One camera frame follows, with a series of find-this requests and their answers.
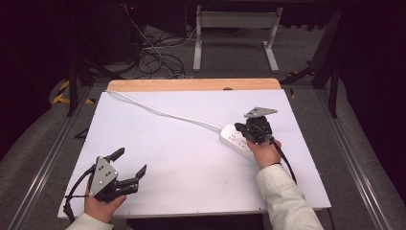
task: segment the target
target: electrical outlet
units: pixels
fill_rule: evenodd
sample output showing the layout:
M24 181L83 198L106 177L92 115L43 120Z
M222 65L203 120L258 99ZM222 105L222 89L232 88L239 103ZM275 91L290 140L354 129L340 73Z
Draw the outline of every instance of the electrical outlet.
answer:
M221 130L220 141L257 165L254 153L247 146L247 139L242 136L241 132L236 130L234 125L229 124Z

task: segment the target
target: table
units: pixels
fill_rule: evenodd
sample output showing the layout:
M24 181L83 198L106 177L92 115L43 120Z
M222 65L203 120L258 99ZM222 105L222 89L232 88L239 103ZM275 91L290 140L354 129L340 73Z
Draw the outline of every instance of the table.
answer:
M243 114L256 105L277 108L279 112L268 120L283 142L298 185L313 208L330 207L289 102L276 80L113 80L108 90L121 90L155 108L218 126L245 122ZM121 147L125 147L125 154L112 163L120 173L119 180L133 177L144 164L148 169L139 192L128 196L115 213L116 218L266 212L255 180L259 167L221 143L218 133L157 116L106 92L101 95L67 191L97 156ZM84 184L77 193L84 191ZM71 203L74 214L79 215L82 199ZM65 218L62 207L58 216Z

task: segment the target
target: hand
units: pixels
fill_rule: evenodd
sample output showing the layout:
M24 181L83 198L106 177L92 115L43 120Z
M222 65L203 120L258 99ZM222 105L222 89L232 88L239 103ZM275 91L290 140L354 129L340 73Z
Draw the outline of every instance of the hand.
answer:
M125 200L125 195L121 195L109 203L100 202L94 197L87 196L84 198L84 213L101 222L110 223L113 213Z
M282 143L275 140L279 147ZM247 146L254 153L254 157L259 164L260 168L266 168L275 163L281 163L281 156L274 145L269 145L269 142L264 142L260 145L256 145L247 140Z

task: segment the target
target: white board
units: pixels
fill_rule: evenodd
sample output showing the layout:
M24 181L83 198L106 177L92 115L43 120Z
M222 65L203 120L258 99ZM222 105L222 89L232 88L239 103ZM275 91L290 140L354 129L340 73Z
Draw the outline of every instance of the white board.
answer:
M307 202L313 208L330 207L283 90L124 94L168 113L218 127L245 123L243 115L255 106L277 109L278 113L266 117L274 136L282 142ZM154 114L106 92L101 94L67 192L97 156L119 148L125 148L125 154L112 163L119 180L133 177L144 164L147 174L141 179L139 192L128 195L116 211L118 218L244 214L266 209L255 179L259 167L221 143L218 131ZM76 195L84 193L85 184L83 181L79 185ZM60 218L65 218L63 204L64 200ZM83 212L82 198L72 199L71 204L76 216Z

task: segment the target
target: wooden strip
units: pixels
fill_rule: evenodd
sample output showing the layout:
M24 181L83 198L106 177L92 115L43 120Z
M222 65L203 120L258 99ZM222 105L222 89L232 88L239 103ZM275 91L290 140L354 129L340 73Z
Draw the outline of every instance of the wooden strip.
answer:
M120 92L281 89L276 79L113 80L107 90Z

